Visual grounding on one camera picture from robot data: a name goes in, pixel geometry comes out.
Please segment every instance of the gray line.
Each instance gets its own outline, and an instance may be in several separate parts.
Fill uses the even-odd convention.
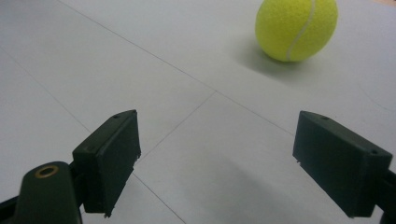
[[[31,77],[38,86],[43,88],[43,90],[50,95],[50,97],[55,100],[73,119],[75,119],[88,133],[92,133],[70,110],[68,110],[52,93],[43,85],[41,84],[30,72],[26,70],[18,61],[15,59],[10,53],[8,53],[3,47],[0,46],[0,49],[8,55],[16,64],[19,66],[29,77]]]
[[[191,76],[190,74],[188,74],[187,72],[183,71],[182,69],[180,69],[180,68],[176,67],[175,65],[173,65],[173,64],[167,62],[166,60],[162,59],[160,56],[155,55],[154,53],[151,53],[151,52],[148,51],[147,49],[144,49],[143,47],[137,45],[136,43],[132,42],[131,40],[127,39],[126,37],[124,37],[124,36],[122,36],[122,35],[116,33],[115,31],[110,30],[109,28],[107,28],[106,26],[104,26],[102,23],[100,23],[100,22],[98,22],[98,21],[95,21],[95,20],[92,19],[91,17],[88,17],[87,15],[85,15],[85,14],[83,14],[82,12],[78,11],[77,9],[75,9],[75,8],[73,8],[73,7],[69,6],[69,5],[67,5],[66,3],[62,2],[61,0],[58,0],[58,2],[60,2],[60,3],[63,4],[63,5],[65,5],[66,7],[69,7],[69,8],[72,9],[73,11],[77,12],[79,15],[81,15],[81,16],[87,18],[88,20],[94,22],[95,24],[101,26],[102,28],[104,28],[105,30],[109,31],[110,33],[112,33],[112,34],[118,36],[119,38],[125,40],[126,42],[128,42],[128,43],[130,43],[130,44],[136,46],[137,48],[142,49],[142,50],[145,51],[147,54],[149,54],[149,55],[151,55],[151,56],[157,58],[158,60],[160,60],[160,61],[163,62],[163,63],[168,64],[169,66],[175,68],[177,71],[183,73],[184,75],[186,75],[186,76],[188,76],[188,77],[191,77],[192,79],[198,81],[198,82],[201,83],[202,85],[208,87],[210,90],[214,91],[213,88],[211,88],[210,86],[206,85],[203,81],[197,79],[196,77]]]
[[[144,185],[146,186],[146,188],[148,188],[149,191],[151,191],[151,193],[153,193],[155,195],[155,197],[157,197],[169,210],[172,211],[173,214],[175,214],[175,216],[177,216],[184,224],[186,224],[186,222],[183,220],[183,218],[181,218],[171,207],[169,207],[168,204],[166,204],[145,182],[143,182],[139,176],[137,176],[135,173],[133,173],[133,175]]]
[[[77,12],[78,14],[80,14],[81,16],[87,18],[88,20],[90,20],[90,21],[92,21],[92,22],[98,24],[99,26],[103,27],[104,29],[108,30],[108,31],[111,32],[112,34],[114,34],[114,35],[116,35],[116,36],[122,38],[123,40],[127,41],[128,43],[130,43],[130,44],[132,44],[132,45],[134,45],[134,46],[136,46],[136,47],[142,49],[142,50],[145,51],[146,53],[152,55],[153,57],[159,59],[160,61],[162,61],[162,62],[168,64],[169,66],[171,66],[171,67],[173,67],[173,68],[175,68],[177,71],[180,71],[181,73],[185,74],[186,76],[191,77],[192,79],[194,79],[194,80],[198,81],[199,83],[203,84],[204,86],[208,87],[210,90],[214,91],[214,92],[212,93],[212,95],[213,95],[215,92],[218,92],[218,93],[220,93],[221,95],[223,95],[224,97],[226,97],[227,99],[230,99],[231,101],[233,101],[234,103],[236,103],[237,105],[240,105],[240,106],[244,107],[247,111],[250,111],[251,113],[253,113],[253,114],[259,116],[260,118],[262,118],[262,119],[264,119],[264,120],[270,122],[271,124],[275,125],[275,126],[278,127],[279,129],[285,131],[286,133],[289,133],[290,135],[294,136],[294,134],[290,133],[290,132],[287,131],[286,129],[281,128],[280,126],[274,124],[274,123],[273,123],[272,121],[270,121],[269,119],[266,119],[266,118],[264,118],[263,116],[259,115],[258,113],[256,113],[256,112],[254,112],[254,111],[248,109],[246,106],[237,103],[235,100],[231,99],[230,97],[228,97],[228,96],[225,95],[224,93],[222,93],[222,92],[220,92],[220,91],[217,91],[217,90],[213,89],[213,88],[210,87],[209,85],[205,84],[203,81],[197,79],[196,77],[191,76],[190,74],[188,74],[187,72],[181,70],[180,68],[176,67],[175,65],[173,65],[173,64],[171,64],[171,63],[169,63],[169,62],[167,62],[166,60],[164,60],[164,59],[162,59],[161,57],[155,55],[154,53],[149,52],[147,49],[144,49],[144,48],[140,47],[140,46],[137,45],[136,43],[134,43],[134,42],[130,41],[129,39],[127,39],[126,37],[117,34],[116,32],[114,32],[114,31],[110,30],[109,28],[105,27],[103,24],[101,24],[101,23],[95,21],[94,19],[92,19],[92,18],[90,18],[90,17],[84,15],[82,12],[79,12],[78,10],[76,10],[75,8],[73,8],[73,7],[69,6],[69,5],[67,5],[66,3],[62,2],[61,0],[58,0],[58,1],[59,1],[61,4],[63,4],[63,5],[65,5],[65,6],[71,8],[72,10],[76,11],[76,12]],[[313,12],[314,12],[314,9],[311,8],[311,14],[312,14],[312,15],[310,15],[310,17],[313,16]]]
[[[137,161],[136,163],[141,162],[143,159],[145,159],[147,157],[147,155],[149,153],[151,153],[152,151],[154,151],[161,142],[163,142],[163,140],[165,140],[170,134],[172,134],[182,123],[184,123],[184,121],[186,121],[189,117],[191,117],[191,115],[193,113],[195,113],[195,111],[197,111],[204,103],[206,103],[217,91],[213,91],[212,94],[209,95],[209,97],[207,97],[201,104],[199,104],[186,118],[184,118],[170,133],[168,133],[163,139],[161,139],[161,141],[159,143],[157,143],[157,145],[155,145],[155,147],[153,149],[151,149],[145,156],[143,156],[141,159],[139,159],[139,161]]]
[[[379,102],[377,102],[369,93],[367,93],[367,91],[363,88],[363,86],[361,85],[361,83],[360,83],[359,81],[357,82],[357,85],[358,85],[359,89],[363,92],[363,94],[364,94],[373,104],[378,105],[379,107],[383,108],[384,110],[386,110],[386,111],[388,111],[388,112],[392,112],[392,113],[396,112],[395,110],[390,109],[390,108],[387,108],[387,107],[381,105]]]
[[[258,117],[261,118],[261,119],[264,119],[264,120],[267,121],[268,123],[271,123],[272,125],[276,126],[276,127],[279,128],[280,130],[282,130],[282,131],[284,131],[285,133],[288,133],[288,134],[290,134],[291,136],[294,137],[294,134],[293,134],[293,133],[291,133],[291,132],[289,132],[288,130],[286,130],[286,129],[280,127],[279,125],[277,125],[277,124],[275,124],[275,123],[273,123],[271,120],[266,119],[266,118],[264,118],[263,116],[261,116],[260,114],[254,112],[253,110],[251,110],[251,109],[245,107],[244,105],[239,104],[238,102],[236,102],[235,100],[233,100],[233,99],[231,99],[230,97],[226,96],[225,94],[223,94],[223,93],[221,93],[221,92],[219,92],[219,91],[217,91],[217,92],[218,92],[219,94],[221,94],[222,96],[224,96],[225,98],[227,98],[227,99],[233,101],[234,104],[244,107],[248,112],[250,112],[250,113],[252,113],[252,114],[258,116]]]

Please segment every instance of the white floor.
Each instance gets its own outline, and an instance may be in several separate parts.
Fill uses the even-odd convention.
[[[326,48],[278,63],[255,41],[261,2],[0,0],[0,201],[136,109],[142,159],[113,216],[84,223],[378,223],[291,152],[307,110],[396,153],[396,7],[339,0]]]

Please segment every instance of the floor tile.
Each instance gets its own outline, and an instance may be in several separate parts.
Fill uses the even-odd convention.
[[[262,0],[62,1],[289,133],[311,110],[394,149],[393,7],[337,1],[329,44],[303,63],[277,63],[255,40]]]
[[[186,223],[351,223],[292,146],[289,133],[215,94],[135,174]]]
[[[58,1],[2,1],[0,46],[90,131],[136,109],[143,154],[213,92]]]

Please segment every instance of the tennis ball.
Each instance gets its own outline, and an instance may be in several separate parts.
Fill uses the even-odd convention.
[[[326,45],[337,17],[334,0],[264,0],[257,13],[256,37],[268,56],[298,62]]]

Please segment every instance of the screw hole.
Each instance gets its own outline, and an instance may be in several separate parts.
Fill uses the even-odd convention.
[[[55,175],[58,172],[58,170],[59,170],[58,166],[55,165],[44,166],[35,172],[35,177],[46,178]]]

